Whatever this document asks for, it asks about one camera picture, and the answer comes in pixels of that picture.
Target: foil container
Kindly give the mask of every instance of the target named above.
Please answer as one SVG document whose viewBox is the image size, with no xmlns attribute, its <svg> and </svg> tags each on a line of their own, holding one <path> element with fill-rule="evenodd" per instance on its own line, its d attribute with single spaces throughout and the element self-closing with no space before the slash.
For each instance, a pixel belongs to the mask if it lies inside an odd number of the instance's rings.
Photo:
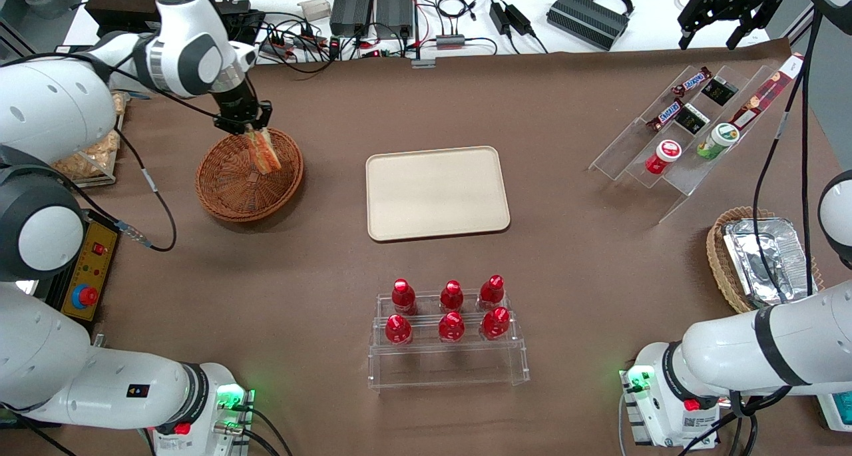
<svg viewBox="0 0 852 456">
<path fill-rule="evenodd" d="M 796 228 L 784 218 L 764 218 L 757 220 L 757 231 L 767 266 L 781 294 L 761 261 L 751 218 L 734 220 L 722 226 L 728 256 L 734 263 L 749 302 L 755 308 L 762 308 L 806 298 L 807 270 Z"/>
</svg>

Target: beige tray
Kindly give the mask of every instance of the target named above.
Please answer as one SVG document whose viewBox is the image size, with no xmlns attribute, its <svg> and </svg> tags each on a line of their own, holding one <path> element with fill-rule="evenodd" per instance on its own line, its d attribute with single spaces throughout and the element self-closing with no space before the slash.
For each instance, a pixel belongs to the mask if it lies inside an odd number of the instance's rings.
<svg viewBox="0 0 852 456">
<path fill-rule="evenodd" d="M 509 226 L 500 156 L 490 146 L 373 155 L 366 172 L 367 231 L 374 240 Z"/>
</svg>

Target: black power adapter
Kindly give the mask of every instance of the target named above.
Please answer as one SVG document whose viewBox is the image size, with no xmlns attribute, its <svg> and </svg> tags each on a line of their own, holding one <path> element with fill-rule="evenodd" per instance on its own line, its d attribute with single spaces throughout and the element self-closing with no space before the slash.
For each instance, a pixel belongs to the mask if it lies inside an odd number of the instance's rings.
<svg viewBox="0 0 852 456">
<path fill-rule="evenodd" d="M 520 10 L 518 10 L 518 7 L 515 7 L 514 5 L 507 5 L 505 15 L 506 19 L 516 32 L 521 35 L 526 35 L 528 33 L 535 37 L 535 31 L 533 31 L 533 26 L 530 24 L 530 20 L 527 19 Z"/>
<path fill-rule="evenodd" d="M 491 21 L 494 23 L 494 27 L 497 29 L 498 34 L 508 35 L 509 32 L 511 32 L 511 23 L 509 23 L 509 19 L 506 17 L 503 7 L 501 7 L 499 3 L 494 2 L 491 4 L 491 10 L 489 13 L 491 14 Z"/>
</svg>

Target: emergency stop button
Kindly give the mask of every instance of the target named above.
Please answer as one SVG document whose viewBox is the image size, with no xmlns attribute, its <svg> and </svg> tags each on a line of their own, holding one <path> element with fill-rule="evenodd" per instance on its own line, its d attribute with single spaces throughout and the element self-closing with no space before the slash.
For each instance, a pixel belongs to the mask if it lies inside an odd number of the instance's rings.
<svg viewBox="0 0 852 456">
<path fill-rule="evenodd" d="M 98 302 L 98 290 L 88 284 L 77 284 L 71 293 L 71 304 L 77 310 L 85 310 Z"/>
</svg>

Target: power supply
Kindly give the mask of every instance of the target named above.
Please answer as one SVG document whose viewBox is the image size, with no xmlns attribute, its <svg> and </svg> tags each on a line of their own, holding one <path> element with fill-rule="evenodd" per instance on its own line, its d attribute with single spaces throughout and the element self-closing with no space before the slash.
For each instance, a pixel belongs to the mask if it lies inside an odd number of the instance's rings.
<svg viewBox="0 0 852 456">
<path fill-rule="evenodd" d="M 414 2 L 411 0 L 375 0 L 375 34 L 379 38 L 408 38 L 414 34 Z"/>
<path fill-rule="evenodd" d="M 557 0 L 548 10 L 547 21 L 580 40 L 609 51 L 630 19 L 591 0 Z"/>
<path fill-rule="evenodd" d="M 331 33 L 341 37 L 360 35 L 370 23 L 371 14 L 372 0 L 334 0 L 331 6 Z"/>
</svg>

